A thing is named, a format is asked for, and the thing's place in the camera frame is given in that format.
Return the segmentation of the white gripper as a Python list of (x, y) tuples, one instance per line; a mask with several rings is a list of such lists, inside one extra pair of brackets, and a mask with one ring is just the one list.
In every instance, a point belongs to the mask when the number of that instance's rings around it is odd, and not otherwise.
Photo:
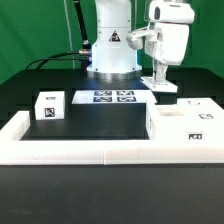
[(180, 65), (184, 59), (189, 36), (185, 24), (155, 23), (145, 39), (145, 53), (153, 60), (153, 79), (164, 83), (167, 65)]

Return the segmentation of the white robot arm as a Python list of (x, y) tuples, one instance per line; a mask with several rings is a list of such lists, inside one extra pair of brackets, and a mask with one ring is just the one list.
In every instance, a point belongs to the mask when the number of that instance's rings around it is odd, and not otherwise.
[(182, 63), (189, 25), (195, 13), (185, 0), (146, 0), (144, 19), (147, 25), (131, 28), (130, 0), (95, 0), (97, 39), (92, 46), (90, 77), (126, 79), (142, 70), (137, 51), (152, 58), (153, 82), (163, 83), (170, 65)]

